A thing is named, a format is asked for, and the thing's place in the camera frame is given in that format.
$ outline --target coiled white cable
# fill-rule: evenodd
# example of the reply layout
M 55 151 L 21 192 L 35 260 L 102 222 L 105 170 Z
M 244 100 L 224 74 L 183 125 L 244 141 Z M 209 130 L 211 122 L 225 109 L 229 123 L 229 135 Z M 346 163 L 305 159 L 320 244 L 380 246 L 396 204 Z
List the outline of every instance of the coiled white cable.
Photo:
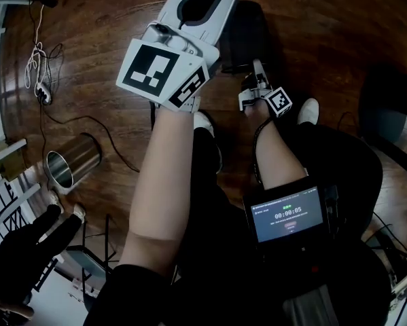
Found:
M 26 63 L 25 67 L 25 76 L 24 76 L 24 82 L 25 82 L 25 88 L 30 88 L 31 87 L 31 69 L 37 69 L 37 77 L 35 78 L 35 86 L 34 86 L 34 95 L 37 96 L 37 89 L 41 83 L 43 83 L 43 80 L 45 79 L 46 76 L 46 66 L 43 67 L 43 74 L 40 78 L 40 70 L 41 70 L 41 58 L 46 57 L 45 51 L 43 51 L 43 44 L 38 41 L 39 39 L 39 29 L 41 26 L 41 21 L 43 19 L 43 8 L 45 5 L 41 6 L 40 9 L 40 20 L 39 20 L 39 25 L 37 25 L 37 28 L 35 29 L 35 42 L 34 42 L 34 48 L 33 51 L 31 52 L 31 55 L 28 59 L 28 62 Z

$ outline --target shoe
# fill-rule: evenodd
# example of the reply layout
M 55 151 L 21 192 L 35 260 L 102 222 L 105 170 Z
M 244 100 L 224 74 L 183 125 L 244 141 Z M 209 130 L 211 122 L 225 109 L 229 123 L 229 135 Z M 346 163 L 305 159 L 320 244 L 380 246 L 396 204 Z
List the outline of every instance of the shoe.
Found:
M 307 99 L 303 106 L 301 106 L 300 112 L 297 118 L 297 124 L 310 122 L 311 124 L 318 123 L 319 117 L 319 103 L 317 99 Z
M 201 111 L 197 111 L 196 113 L 194 113 L 194 129 L 197 129 L 197 128 L 206 129 L 208 132 L 211 133 L 212 137 L 215 139 L 214 125 L 212 124 L 212 121 L 209 118 L 209 116 Z M 219 167 L 217 170 L 217 174 L 218 174 L 220 171 L 222 171 L 222 168 L 223 168 L 223 156 L 222 156 L 222 151 L 219 149 L 218 145 L 217 145 L 217 149 L 218 149 L 218 155 L 219 155 Z
M 65 211 L 65 208 L 64 208 L 64 206 L 61 204 L 61 201 L 60 201 L 60 198 L 58 197 L 58 194 L 57 194 L 53 189 L 51 189 L 51 190 L 49 191 L 49 198 L 50 198 L 50 204 L 59 206 L 59 208 L 60 208 L 60 210 L 61 210 L 61 213 L 63 214 L 64 211 Z
M 82 222 L 85 222 L 85 220 L 86 220 L 86 211 L 85 211 L 85 209 L 83 208 L 82 205 L 76 203 L 76 204 L 73 206 L 73 214 L 76 215 L 76 216 L 78 216 L 79 219 L 80 219 Z

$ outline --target trash can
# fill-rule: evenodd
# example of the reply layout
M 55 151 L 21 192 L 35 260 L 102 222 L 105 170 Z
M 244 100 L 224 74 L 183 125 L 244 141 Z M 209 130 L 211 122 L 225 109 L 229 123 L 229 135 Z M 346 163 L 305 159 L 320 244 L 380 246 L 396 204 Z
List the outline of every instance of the trash can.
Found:
M 96 139 L 82 133 L 56 151 L 48 152 L 46 164 L 61 187 L 70 188 L 101 163 L 102 150 Z

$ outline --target tablet screen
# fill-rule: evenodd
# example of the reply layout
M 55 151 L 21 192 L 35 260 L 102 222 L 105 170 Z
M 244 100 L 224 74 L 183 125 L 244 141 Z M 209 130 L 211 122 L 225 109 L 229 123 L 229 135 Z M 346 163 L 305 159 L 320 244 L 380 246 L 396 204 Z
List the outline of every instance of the tablet screen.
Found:
M 258 242 L 301 232 L 323 223 L 318 189 L 251 206 Z

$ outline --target black sleeve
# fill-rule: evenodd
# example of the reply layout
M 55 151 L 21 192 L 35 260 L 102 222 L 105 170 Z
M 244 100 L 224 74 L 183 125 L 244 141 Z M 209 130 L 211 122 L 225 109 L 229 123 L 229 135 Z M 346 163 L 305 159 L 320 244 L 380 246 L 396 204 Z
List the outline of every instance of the black sleeve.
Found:
M 168 285 L 167 279 L 146 268 L 118 266 L 108 277 L 84 326 L 157 326 Z

